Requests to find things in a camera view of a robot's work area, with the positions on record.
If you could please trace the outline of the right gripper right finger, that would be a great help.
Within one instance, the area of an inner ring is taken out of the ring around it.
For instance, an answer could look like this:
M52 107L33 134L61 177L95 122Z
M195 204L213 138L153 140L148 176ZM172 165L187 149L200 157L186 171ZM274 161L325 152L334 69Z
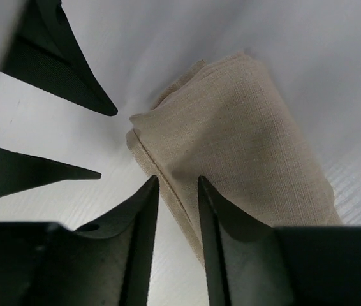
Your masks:
M361 305L361 226L271 227L198 179L211 305Z

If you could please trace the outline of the beige cloth napkin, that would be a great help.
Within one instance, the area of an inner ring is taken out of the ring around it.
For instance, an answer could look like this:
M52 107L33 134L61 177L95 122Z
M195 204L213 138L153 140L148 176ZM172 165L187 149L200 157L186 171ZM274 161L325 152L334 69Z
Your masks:
M269 226L333 226L334 191L266 67L239 52L198 61L148 112L126 143L197 259L203 259L198 178Z

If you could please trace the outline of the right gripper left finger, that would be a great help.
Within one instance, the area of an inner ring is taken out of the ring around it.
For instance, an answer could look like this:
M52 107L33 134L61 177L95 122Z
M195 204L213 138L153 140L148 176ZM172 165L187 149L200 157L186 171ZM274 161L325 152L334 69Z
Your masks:
M0 305L145 305L158 216L152 176L74 231L0 222Z

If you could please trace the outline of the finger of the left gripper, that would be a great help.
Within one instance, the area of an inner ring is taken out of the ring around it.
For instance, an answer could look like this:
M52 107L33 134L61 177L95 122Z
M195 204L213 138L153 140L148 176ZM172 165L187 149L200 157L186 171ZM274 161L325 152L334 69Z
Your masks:
M0 72L94 112L118 112L92 73L61 1L26 3Z
M100 178L96 171L0 148L0 198L63 180Z

